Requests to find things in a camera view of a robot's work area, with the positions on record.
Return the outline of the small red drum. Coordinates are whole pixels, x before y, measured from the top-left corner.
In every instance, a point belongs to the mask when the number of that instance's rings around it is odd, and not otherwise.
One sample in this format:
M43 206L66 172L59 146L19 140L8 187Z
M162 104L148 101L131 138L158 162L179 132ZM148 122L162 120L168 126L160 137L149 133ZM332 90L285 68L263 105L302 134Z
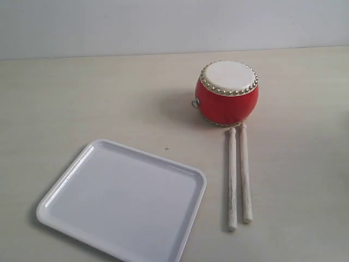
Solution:
M233 126L249 117L258 95L258 76L250 66L236 61L215 61L201 70L191 104L208 121Z

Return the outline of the white wooden drumstick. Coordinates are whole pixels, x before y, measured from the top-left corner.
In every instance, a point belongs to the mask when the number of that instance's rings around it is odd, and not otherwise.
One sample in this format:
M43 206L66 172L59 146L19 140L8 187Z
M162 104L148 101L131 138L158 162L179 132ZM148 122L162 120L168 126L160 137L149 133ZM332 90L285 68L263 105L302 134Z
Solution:
M228 138L228 229L237 229L237 143L236 129L232 127Z
M250 190L247 125L245 123L242 123L240 126L240 174L243 193L243 220L244 223L250 224L253 221L253 213Z

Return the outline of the white plastic tray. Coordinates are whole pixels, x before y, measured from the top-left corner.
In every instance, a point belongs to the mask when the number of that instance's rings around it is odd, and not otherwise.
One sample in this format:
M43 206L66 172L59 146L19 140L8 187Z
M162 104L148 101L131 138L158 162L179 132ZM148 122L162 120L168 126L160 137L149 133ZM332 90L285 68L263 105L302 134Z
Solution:
M36 217L122 261L180 261L206 185L196 168L98 139L42 198Z

